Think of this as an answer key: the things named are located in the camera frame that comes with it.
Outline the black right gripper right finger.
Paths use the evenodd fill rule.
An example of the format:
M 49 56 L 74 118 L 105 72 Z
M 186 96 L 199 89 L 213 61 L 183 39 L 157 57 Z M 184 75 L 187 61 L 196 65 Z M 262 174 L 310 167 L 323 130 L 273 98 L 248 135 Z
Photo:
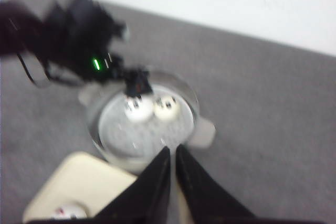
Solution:
M 257 219 L 182 144 L 176 149 L 175 163 L 176 178 L 195 223 L 244 223 Z

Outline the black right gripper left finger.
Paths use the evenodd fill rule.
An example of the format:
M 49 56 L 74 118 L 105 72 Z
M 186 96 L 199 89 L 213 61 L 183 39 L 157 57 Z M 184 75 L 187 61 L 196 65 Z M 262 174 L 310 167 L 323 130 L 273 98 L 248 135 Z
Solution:
M 166 223 L 171 155 L 164 147 L 136 181 L 93 218 L 95 223 Z

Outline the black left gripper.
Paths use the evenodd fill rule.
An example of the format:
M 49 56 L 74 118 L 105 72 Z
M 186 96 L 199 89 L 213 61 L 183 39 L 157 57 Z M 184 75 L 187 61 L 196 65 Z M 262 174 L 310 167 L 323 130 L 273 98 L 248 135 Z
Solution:
M 55 2 L 44 18 L 48 59 L 82 80 L 105 82 L 121 79 L 123 59 L 109 51 L 113 39 L 126 40 L 125 22 L 116 20 L 93 0 L 71 0 L 66 7 Z M 152 94 L 149 72 L 129 70 L 124 76 L 125 95 Z

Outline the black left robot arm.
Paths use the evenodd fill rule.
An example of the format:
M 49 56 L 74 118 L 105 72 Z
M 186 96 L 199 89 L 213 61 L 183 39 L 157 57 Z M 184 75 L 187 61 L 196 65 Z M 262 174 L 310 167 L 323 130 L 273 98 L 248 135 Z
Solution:
M 93 0 L 71 0 L 66 8 L 53 4 L 43 18 L 17 1 L 1 2 L 1 56 L 27 51 L 42 65 L 48 81 L 69 87 L 85 82 L 123 81 L 124 94 L 152 94 L 149 72 L 126 67 L 109 51 L 113 39 L 125 40 L 127 26 Z

